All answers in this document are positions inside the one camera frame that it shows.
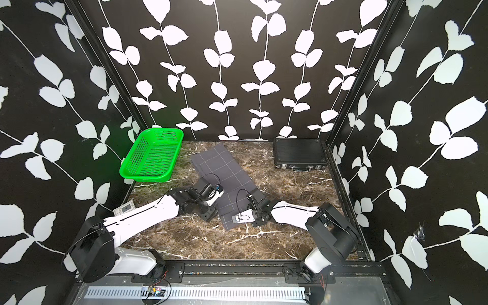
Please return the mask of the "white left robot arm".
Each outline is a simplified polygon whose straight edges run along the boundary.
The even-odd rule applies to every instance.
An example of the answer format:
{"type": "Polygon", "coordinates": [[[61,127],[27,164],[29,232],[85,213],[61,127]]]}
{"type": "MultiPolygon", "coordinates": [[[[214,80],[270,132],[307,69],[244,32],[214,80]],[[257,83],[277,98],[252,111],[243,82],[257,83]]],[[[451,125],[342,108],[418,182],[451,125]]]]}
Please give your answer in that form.
{"type": "Polygon", "coordinates": [[[197,214],[212,220],[215,202],[224,194],[220,183],[201,178],[194,186],[175,188],[159,199],[118,216],[88,218],[67,251],[85,283],[108,275],[134,275],[143,281],[163,278],[166,262],[155,249],[122,247],[127,240],[161,222],[181,215],[197,214]]]}

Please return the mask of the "green plastic basket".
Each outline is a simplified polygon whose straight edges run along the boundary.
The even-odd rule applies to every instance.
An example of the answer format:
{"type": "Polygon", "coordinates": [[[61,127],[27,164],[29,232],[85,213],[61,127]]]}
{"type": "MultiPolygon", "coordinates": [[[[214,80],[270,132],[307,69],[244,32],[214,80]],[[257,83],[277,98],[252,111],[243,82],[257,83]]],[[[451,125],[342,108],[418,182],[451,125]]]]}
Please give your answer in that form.
{"type": "Polygon", "coordinates": [[[133,143],[119,174],[136,182],[170,180],[183,138],[184,132],[179,128],[148,128],[133,143]]]}

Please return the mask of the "grey checked pillowcase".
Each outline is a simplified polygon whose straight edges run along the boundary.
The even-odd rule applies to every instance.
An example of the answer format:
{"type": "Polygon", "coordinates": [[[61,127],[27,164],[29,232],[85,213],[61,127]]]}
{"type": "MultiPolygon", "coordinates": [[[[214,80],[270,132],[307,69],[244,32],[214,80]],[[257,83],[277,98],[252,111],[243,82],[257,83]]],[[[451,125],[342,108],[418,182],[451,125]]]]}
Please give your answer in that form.
{"type": "Polygon", "coordinates": [[[191,163],[200,177],[223,187],[224,194],[215,202],[215,206],[227,231],[237,226],[232,217],[248,209],[249,194],[257,202],[266,198],[223,144],[192,155],[191,163]]]}

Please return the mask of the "black front mounting rail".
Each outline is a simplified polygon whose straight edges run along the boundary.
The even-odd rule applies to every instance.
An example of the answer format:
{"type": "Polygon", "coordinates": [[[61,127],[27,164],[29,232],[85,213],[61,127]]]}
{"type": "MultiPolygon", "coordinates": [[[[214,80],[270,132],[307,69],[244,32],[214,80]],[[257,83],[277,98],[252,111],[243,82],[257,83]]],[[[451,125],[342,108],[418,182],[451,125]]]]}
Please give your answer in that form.
{"type": "Polygon", "coordinates": [[[318,286],[323,282],[336,283],[340,278],[380,278],[387,281],[385,269],[380,263],[367,261],[347,261],[331,265],[320,274],[307,275],[299,260],[167,260],[165,267],[146,276],[133,273],[120,273],[133,283],[155,283],[163,278],[170,283],[188,283],[193,278],[279,278],[286,283],[318,286]]]}

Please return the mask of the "black hard carrying case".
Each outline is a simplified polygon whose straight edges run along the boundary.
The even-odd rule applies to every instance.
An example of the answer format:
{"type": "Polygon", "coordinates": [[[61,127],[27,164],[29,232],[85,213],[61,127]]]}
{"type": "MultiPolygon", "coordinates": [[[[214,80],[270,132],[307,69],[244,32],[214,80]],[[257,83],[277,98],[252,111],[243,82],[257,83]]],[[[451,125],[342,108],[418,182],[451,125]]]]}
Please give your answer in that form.
{"type": "Polygon", "coordinates": [[[325,144],[320,139],[273,140],[273,160],[276,169],[296,172],[326,169],[325,144]]]}

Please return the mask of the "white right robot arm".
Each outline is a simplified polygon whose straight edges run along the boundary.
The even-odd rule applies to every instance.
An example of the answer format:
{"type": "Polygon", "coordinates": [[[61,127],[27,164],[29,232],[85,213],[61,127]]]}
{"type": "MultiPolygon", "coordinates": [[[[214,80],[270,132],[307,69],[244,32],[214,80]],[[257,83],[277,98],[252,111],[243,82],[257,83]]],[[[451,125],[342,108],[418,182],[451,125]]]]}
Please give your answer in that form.
{"type": "Polygon", "coordinates": [[[358,231],[330,203],[304,207],[283,200],[258,200],[252,194],[245,198],[249,202],[247,209],[233,217],[234,223],[248,222],[259,227],[274,221],[298,227],[310,234],[316,247],[300,263],[300,270],[285,268],[287,273],[297,275],[308,283],[313,282],[325,268],[344,263],[357,247],[358,231]]]}

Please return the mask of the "small circuit board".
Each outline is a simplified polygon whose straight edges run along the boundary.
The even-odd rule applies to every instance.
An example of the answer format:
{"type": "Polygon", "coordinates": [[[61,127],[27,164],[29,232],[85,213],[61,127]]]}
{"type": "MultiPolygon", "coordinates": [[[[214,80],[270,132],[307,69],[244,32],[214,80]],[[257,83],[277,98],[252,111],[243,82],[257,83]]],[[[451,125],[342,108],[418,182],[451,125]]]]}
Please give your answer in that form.
{"type": "Polygon", "coordinates": [[[148,287],[147,291],[144,293],[146,299],[161,299],[165,297],[166,288],[165,287],[148,287]]]}

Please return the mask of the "small white digital meter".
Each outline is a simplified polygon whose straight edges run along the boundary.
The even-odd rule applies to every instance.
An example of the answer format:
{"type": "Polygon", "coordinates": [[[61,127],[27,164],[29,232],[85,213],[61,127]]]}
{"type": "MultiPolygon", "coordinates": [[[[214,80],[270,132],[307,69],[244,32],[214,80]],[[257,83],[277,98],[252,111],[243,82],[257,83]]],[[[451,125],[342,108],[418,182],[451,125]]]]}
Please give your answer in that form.
{"type": "Polygon", "coordinates": [[[135,205],[134,205],[133,201],[130,200],[129,202],[122,204],[120,207],[115,208],[113,210],[113,213],[115,216],[120,216],[124,213],[130,212],[133,210],[135,210],[135,205]]]}

